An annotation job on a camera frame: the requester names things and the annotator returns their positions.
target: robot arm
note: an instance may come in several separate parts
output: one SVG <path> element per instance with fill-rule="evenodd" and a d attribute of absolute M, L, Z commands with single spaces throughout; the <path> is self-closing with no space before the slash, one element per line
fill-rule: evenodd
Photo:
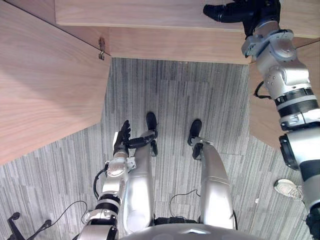
<path fill-rule="evenodd" d="M 219 22 L 243 22 L 245 57 L 252 56 L 287 133 L 279 138 L 285 164 L 300 170 L 306 224 L 320 238 L 320 109 L 307 67 L 298 60 L 291 30 L 280 29 L 279 0 L 237 0 L 206 5 L 203 12 Z"/>

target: silver metal casing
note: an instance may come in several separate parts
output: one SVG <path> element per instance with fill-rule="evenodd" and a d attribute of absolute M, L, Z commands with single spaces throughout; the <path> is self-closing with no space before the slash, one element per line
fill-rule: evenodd
<path fill-rule="evenodd" d="M 201 223 L 235 229 L 228 176 L 212 145 L 203 145 L 201 163 Z"/>
<path fill-rule="evenodd" d="M 261 240 L 243 232 L 198 223 L 151 226 L 122 240 Z"/>
<path fill-rule="evenodd" d="M 147 131 L 141 137 L 153 133 L 153 131 Z M 154 214 L 150 144 L 138 148 L 134 157 L 136 168 L 128 174 L 123 201 L 122 222 L 127 234 L 148 227 L 153 220 Z"/>

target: metal hinge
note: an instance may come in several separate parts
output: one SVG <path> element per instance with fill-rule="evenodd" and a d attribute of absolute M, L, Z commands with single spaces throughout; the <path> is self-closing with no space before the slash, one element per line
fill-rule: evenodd
<path fill-rule="evenodd" d="M 99 48 L 101 50 L 101 52 L 99 53 L 99 59 L 101 59 L 102 61 L 105 60 L 105 50 L 106 50 L 106 43 L 105 43 L 105 39 L 103 37 L 99 38 Z"/>

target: white sneaker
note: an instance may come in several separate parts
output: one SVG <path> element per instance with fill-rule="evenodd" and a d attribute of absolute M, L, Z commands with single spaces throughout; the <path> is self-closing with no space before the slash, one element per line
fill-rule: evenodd
<path fill-rule="evenodd" d="M 273 187 L 278 193 L 292 198 L 295 201 L 301 201 L 304 198 L 301 186 L 295 185 L 288 179 L 280 179 L 276 181 Z"/>

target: wooden cabinet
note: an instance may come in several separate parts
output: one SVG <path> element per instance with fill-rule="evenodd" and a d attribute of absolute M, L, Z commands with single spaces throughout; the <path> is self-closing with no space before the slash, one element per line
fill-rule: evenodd
<path fill-rule="evenodd" d="M 0 1 L 0 164 L 101 119 L 111 58 Z"/>
<path fill-rule="evenodd" d="M 205 3 L 227 1 L 0 1 L 0 164 L 99 122 L 111 56 L 249 64 L 242 24 L 213 21 L 202 12 Z M 318 0 L 284 0 L 280 20 L 303 46 L 298 55 L 311 68 L 315 92 L 319 9 Z M 104 61 L 100 38 L 111 55 Z M 262 78 L 250 68 L 253 89 Z M 250 104 L 251 134 L 277 147 L 273 102 L 251 96 Z"/>

